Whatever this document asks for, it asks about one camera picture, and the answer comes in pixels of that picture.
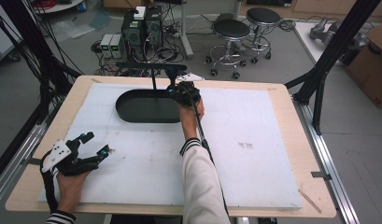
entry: black and white striped cuff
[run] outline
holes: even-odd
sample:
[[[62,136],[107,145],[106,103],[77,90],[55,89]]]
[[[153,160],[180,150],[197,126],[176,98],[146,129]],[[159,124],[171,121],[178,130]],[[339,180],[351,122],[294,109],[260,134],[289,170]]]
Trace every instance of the black and white striped cuff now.
[[[185,142],[184,146],[183,146],[182,149],[179,151],[179,154],[180,154],[181,156],[184,156],[185,152],[188,151],[188,149],[189,149],[190,147],[194,147],[194,146],[199,146],[199,147],[200,147],[201,145],[202,145],[202,143],[200,142],[200,140],[199,140],[198,138],[190,138],[190,139],[188,139],[188,140]]]
[[[74,224],[75,220],[77,218],[72,215],[72,214],[69,214],[69,213],[66,213],[66,212],[63,212],[63,211],[60,211],[60,210],[56,210],[54,211],[49,219],[47,220],[47,224],[57,224],[57,223],[61,223],[61,224]]]

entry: wooden table frame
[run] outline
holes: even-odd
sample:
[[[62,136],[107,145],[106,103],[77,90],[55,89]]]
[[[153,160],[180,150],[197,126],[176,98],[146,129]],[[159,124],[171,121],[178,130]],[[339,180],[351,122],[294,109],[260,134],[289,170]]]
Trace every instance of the wooden table frame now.
[[[41,159],[58,139],[65,139],[77,112],[81,108],[93,83],[115,83],[151,85],[150,78],[141,77],[97,77],[82,76],[77,79],[68,93],[62,107],[51,123],[33,158]],[[168,86],[167,78],[158,78],[157,85]],[[286,87],[282,84],[247,83],[229,81],[195,82],[198,88],[231,88],[268,91],[275,110],[277,124],[283,137],[290,165],[302,198],[300,210],[261,210],[229,207],[231,217],[335,217],[336,211],[331,195],[322,178],[315,178],[311,172],[319,171],[316,158],[307,140],[302,123],[293,106]],[[9,211],[46,212],[46,203],[38,202],[43,180],[37,165],[25,168],[15,189],[11,192],[6,209]],[[139,214],[181,216],[182,206],[134,205],[111,203],[81,203],[76,212],[103,214]]]

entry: stool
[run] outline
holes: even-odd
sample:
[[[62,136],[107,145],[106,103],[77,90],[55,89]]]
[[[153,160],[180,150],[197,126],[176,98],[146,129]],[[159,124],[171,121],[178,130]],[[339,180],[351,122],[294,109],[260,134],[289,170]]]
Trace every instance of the stool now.
[[[260,51],[267,50],[265,58],[271,59],[271,43],[263,35],[265,35],[266,29],[276,26],[280,22],[280,16],[273,10],[264,7],[254,7],[247,11],[247,20],[257,27],[253,33],[248,35],[248,41],[251,39],[250,44],[243,44],[252,50],[257,51],[257,56],[251,59],[252,63],[257,63],[260,55]]]
[[[233,47],[232,43],[246,39],[249,34],[248,26],[241,21],[221,20],[214,23],[213,32],[216,36],[223,37],[226,40],[226,44],[212,48],[206,56],[207,63],[214,61],[213,67],[211,68],[211,76],[214,77],[218,74],[216,65],[219,63],[223,65],[233,65],[234,72],[232,77],[235,79],[240,78],[236,65],[240,63],[242,66],[246,66],[247,63],[240,50]]]

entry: black stool seat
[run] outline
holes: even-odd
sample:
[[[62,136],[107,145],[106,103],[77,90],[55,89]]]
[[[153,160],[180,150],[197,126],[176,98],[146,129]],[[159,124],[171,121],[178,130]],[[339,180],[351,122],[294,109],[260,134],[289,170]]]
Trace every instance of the black stool seat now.
[[[242,38],[249,34],[249,28],[241,21],[222,20],[214,23],[214,31],[224,37]]]
[[[247,11],[247,18],[252,23],[276,23],[280,21],[280,16],[269,8],[254,7]]]

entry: black oval tray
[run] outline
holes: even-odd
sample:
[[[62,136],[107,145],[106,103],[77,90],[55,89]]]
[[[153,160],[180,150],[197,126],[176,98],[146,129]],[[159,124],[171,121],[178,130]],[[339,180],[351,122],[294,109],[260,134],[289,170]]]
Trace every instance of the black oval tray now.
[[[166,90],[131,90],[116,102],[121,119],[137,123],[177,123],[177,103]]]

